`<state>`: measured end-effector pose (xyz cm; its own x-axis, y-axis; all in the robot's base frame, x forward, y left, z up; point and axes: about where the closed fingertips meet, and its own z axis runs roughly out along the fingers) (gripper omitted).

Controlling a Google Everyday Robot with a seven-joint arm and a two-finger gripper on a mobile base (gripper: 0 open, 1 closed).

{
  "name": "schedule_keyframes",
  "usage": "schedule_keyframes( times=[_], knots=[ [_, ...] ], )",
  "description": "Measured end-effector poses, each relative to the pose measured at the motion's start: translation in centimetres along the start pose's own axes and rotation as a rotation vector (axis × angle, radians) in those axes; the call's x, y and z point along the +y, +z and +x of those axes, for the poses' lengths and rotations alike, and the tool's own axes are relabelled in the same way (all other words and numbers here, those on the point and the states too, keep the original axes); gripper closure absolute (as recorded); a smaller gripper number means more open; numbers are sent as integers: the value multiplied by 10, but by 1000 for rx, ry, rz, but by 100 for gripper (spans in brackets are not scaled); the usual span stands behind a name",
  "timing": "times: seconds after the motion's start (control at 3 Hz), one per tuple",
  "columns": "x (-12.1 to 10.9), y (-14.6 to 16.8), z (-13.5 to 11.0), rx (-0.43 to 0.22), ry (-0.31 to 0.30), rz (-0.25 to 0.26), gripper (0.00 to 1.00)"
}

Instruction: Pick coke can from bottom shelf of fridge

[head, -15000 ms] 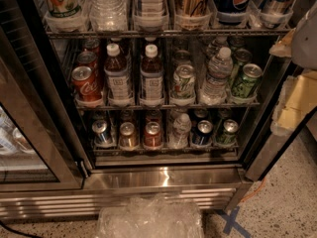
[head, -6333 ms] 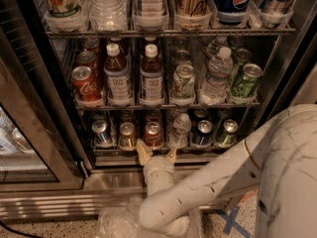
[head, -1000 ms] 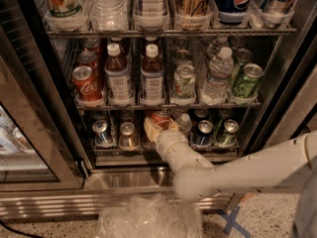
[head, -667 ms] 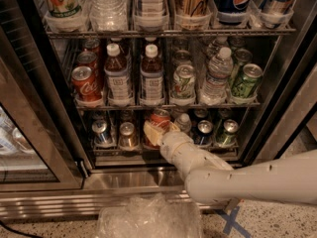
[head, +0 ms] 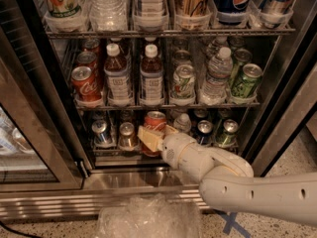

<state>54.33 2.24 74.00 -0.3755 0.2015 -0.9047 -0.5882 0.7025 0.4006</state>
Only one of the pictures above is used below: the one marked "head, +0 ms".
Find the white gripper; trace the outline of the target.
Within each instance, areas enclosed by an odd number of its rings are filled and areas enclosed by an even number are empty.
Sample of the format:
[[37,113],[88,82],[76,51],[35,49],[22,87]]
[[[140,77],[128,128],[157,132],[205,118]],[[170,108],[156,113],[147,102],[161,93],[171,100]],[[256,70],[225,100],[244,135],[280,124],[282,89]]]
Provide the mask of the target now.
[[202,181],[215,167],[210,148],[199,145],[187,134],[178,133],[172,126],[166,125],[164,133],[140,126],[138,138],[152,152],[162,150],[162,159],[167,164],[183,171],[196,182]]

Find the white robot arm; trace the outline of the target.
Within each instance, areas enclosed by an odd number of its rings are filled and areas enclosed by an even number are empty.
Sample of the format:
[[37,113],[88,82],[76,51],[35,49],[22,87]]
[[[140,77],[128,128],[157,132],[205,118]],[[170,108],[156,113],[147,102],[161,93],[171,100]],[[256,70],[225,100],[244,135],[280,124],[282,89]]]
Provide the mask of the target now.
[[211,208],[259,214],[317,226],[317,174],[257,178],[243,158],[221,148],[203,147],[171,126],[163,132],[144,126],[138,138],[165,163],[199,184]]

